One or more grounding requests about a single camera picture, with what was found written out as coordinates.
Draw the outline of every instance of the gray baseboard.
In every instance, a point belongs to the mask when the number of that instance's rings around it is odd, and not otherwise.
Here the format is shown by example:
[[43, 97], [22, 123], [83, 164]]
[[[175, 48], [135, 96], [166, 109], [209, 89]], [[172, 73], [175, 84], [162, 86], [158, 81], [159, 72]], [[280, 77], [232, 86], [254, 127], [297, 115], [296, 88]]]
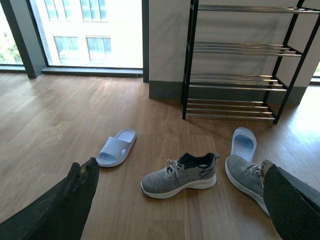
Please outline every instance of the gray baseboard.
[[[149, 98], [179, 100], [182, 95], [182, 82], [176, 81], [149, 81]], [[288, 104], [298, 105], [305, 94], [307, 87], [293, 87], [288, 98]], [[264, 92], [233, 89], [190, 89], [190, 98], [216, 99], [229, 101], [262, 101]], [[284, 97], [283, 92], [271, 92], [268, 103], [281, 103]]]

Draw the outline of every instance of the white slide sandal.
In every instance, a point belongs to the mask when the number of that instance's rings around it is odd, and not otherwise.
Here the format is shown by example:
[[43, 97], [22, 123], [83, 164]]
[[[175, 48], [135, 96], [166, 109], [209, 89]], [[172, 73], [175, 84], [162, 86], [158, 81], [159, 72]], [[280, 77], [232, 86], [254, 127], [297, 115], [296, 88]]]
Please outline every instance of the white slide sandal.
[[230, 155], [238, 155], [252, 163], [256, 147], [256, 137], [248, 128], [238, 127], [234, 131]]
[[126, 128], [109, 137], [96, 161], [100, 167], [114, 167], [124, 162], [136, 140], [136, 132]]

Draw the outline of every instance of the shoe insole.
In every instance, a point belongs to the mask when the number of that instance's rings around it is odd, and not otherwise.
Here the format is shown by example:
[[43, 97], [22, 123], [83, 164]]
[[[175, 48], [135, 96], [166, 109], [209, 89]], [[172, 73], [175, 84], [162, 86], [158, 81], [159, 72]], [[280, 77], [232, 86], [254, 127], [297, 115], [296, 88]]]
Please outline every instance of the shoe insole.
[[233, 140], [234, 154], [246, 159], [251, 159], [253, 154], [254, 143], [244, 135], [237, 135]]

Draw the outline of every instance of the shoe rack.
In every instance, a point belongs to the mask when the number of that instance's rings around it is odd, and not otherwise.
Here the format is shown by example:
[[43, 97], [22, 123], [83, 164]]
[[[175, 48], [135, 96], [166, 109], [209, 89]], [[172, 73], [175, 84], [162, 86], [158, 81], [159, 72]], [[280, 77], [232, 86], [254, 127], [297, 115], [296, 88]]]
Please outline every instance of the shoe rack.
[[[182, 119], [186, 119], [186, 116], [206, 116], [214, 118], [271, 120], [274, 124], [277, 124], [320, 25], [320, 10], [303, 7], [304, 1], [299, 0], [295, 7], [270, 7], [203, 5], [199, 4], [199, 0], [191, 0], [181, 96]], [[195, 42], [199, 11], [209, 11], [212, 14], [215, 12], [227, 12], [228, 14], [234, 12], [244, 14], [267, 13], [274, 14], [275, 17], [278, 14], [291, 14], [292, 19], [283, 42], [279, 44]], [[298, 16], [302, 14], [313, 14], [318, 15], [318, 17], [314, 23], [310, 23], [314, 27], [304, 49], [301, 51], [294, 49], [288, 43]], [[218, 54], [245, 55], [248, 57], [275, 56], [276, 61], [273, 71], [262, 75], [191, 72], [194, 53], [210, 54], [213, 58]], [[299, 58], [289, 84], [285, 84], [277, 76], [283, 58]], [[262, 92], [263, 99], [234, 101], [189, 97], [190, 91], [199, 89], [205, 89], [206, 91], [210, 91], [211, 89], [219, 89], [219, 91], [260, 91]], [[271, 92], [283, 93], [283, 100], [277, 110], [273, 110], [270, 104], [268, 104]]]

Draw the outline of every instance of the gray sneaker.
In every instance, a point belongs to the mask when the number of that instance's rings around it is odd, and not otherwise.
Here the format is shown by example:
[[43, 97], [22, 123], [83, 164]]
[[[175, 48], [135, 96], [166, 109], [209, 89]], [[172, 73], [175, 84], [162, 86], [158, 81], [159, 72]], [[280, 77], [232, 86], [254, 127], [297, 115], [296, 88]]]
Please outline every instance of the gray sneaker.
[[179, 160], [168, 159], [169, 166], [142, 179], [142, 190], [151, 198], [167, 199], [186, 188], [211, 188], [217, 181], [217, 158], [217, 153], [200, 157], [185, 153]]
[[225, 161], [225, 172], [231, 183], [241, 192], [252, 197], [269, 215], [264, 201], [264, 188], [260, 178], [261, 167], [238, 155], [231, 155]]

